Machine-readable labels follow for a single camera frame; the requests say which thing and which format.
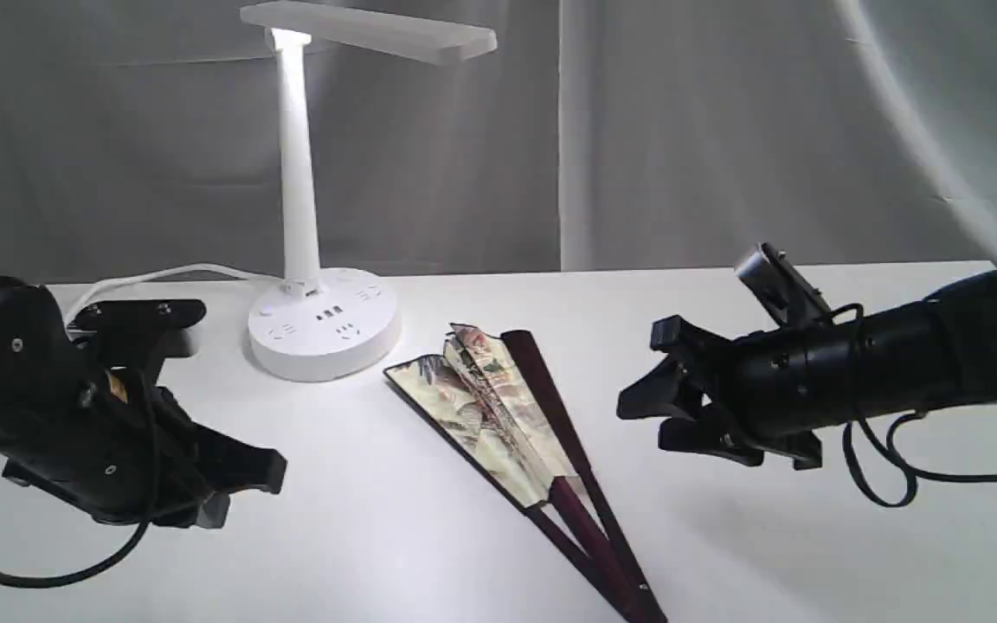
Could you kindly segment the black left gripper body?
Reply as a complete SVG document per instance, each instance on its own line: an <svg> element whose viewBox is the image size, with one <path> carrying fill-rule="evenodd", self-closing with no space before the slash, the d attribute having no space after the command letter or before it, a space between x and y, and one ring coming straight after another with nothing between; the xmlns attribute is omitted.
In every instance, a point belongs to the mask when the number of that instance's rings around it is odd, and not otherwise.
<svg viewBox="0 0 997 623"><path fill-rule="evenodd" d="M96 522L221 528L230 499L201 464L209 435L156 385L193 354L199 299L103 301L64 323L43 286L0 275L3 477Z"/></svg>

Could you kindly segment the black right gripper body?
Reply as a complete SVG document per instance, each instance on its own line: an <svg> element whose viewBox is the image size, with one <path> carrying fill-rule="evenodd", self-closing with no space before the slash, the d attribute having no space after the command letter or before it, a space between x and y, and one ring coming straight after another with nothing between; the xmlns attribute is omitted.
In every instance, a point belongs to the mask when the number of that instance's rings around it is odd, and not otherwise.
<svg viewBox="0 0 997 623"><path fill-rule="evenodd" d="M808 431L761 434L758 427L748 421L743 400L735 396L736 384L732 379L735 344L731 340L673 315L653 323L650 348L676 359L689 371L691 382L698 390L694 422L715 422L740 445L763 450L764 458L790 459L793 470L807 471L823 465L818 435Z"/></svg>

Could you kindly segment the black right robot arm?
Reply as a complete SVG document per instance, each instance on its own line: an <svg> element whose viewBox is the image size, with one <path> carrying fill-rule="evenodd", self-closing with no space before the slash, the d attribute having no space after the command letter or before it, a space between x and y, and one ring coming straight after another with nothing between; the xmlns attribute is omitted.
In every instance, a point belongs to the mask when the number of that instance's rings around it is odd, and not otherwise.
<svg viewBox="0 0 997 623"><path fill-rule="evenodd" d="M778 454L808 470L822 465L816 430L997 403L997 269L876 314L831 308L767 243L735 273L775 329L727 338L657 320L650 347L664 358L618 395L622 421L660 419L662 450L744 466Z"/></svg>

